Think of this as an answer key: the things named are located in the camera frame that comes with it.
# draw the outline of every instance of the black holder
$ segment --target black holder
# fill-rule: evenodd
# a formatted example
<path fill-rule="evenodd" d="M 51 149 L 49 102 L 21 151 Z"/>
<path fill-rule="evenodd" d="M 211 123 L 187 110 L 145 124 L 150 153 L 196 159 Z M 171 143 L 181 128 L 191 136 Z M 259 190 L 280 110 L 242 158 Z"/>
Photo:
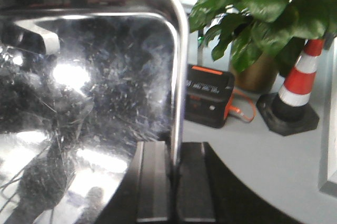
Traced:
<path fill-rule="evenodd" d="M 276 95 L 277 93 L 262 95 L 256 103 L 256 106 L 269 130 L 282 136 L 289 136 L 315 130 L 317 128 L 320 118 L 309 104 L 303 106 L 303 117 L 297 121 L 284 121 L 275 116 L 272 111 L 272 103 Z"/>

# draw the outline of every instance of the traffic cone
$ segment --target traffic cone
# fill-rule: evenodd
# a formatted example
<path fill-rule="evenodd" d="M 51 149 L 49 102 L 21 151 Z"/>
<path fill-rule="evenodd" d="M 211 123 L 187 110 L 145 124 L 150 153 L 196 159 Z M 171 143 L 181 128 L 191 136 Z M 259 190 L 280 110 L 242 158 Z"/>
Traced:
<path fill-rule="evenodd" d="M 256 106 L 269 130 L 282 136 L 317 128 L 319 116 L 308 104 L 324 40 L 309 40 L 278 93 L 262 95 Z"/>

